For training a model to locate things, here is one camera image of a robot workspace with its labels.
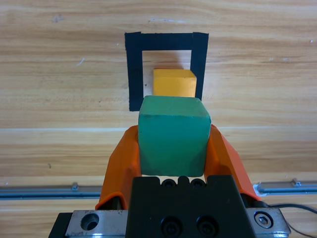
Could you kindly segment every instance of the green wooden block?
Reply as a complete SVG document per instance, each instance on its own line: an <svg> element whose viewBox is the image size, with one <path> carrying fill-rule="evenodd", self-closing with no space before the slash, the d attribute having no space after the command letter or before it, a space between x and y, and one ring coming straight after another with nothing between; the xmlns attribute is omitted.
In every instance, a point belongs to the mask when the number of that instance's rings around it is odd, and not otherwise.
<svg viewBox="0 0 317 238"><path fill-rule="evenodd" d="M146 96L139 113L141 173L202 176L210 129L198 98Z"/></svg>

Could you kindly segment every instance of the black tape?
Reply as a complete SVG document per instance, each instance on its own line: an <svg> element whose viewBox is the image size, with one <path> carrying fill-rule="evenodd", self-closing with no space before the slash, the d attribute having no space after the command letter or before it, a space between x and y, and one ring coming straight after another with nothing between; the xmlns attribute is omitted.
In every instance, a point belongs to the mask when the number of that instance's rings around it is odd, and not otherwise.
<svg viewBox="0 0 317 238"><path fill-rule="evenodd" d="M142 51L191 50L190 70L197 78L196 98L202 99L209 35L206 33L125 33L129 80L129 108L139 111L143 102Z"/></svg>

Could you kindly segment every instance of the yellow cube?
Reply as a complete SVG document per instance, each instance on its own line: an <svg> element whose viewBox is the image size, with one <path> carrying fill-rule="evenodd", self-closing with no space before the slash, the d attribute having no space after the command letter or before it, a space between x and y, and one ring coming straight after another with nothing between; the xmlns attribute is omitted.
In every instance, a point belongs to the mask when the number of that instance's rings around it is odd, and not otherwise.
<svg viewBox="0 0 317 238"><path fill-rule="evenodd" d="M197 78L189 69L154 69L156 96L195 97Z"/></svg>

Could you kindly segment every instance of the wooden table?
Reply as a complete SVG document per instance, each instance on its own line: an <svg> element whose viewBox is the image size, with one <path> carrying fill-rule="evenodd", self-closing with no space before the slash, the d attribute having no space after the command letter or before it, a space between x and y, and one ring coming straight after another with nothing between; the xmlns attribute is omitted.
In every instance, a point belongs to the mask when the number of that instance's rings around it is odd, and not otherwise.
<svg viewBox="0 0 317 238"><path fill-rule="evenodd" d="M126 128L124 33L209 33L203 103L252 182L317 180L317 3L313 0L0 1L0 186L101 185ZM189 68L190 52L143 52ZM317 196L268 197L317 207ZM2 238L46 238L59 212L95 200L1 201ZM289 209L317 233L317 217ZM301 237L293 233L292 237Z"/></svg>

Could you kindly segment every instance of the metal rail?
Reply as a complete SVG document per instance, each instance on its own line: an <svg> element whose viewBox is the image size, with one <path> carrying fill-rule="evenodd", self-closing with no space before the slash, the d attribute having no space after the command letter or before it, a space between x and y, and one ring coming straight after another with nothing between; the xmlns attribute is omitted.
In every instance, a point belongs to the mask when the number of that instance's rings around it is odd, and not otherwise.
<svg viewBox="0 0 317 238"><path fill-rule="evenodd" d="M0 187L0 200L20 199L99 199L101 186Z"/></svg>
<svg viewBox="0 0 317 238"><path fill-rule="evenodd" d="M317 181L260 182L254 190L259 196L317 194Z"/></svg>

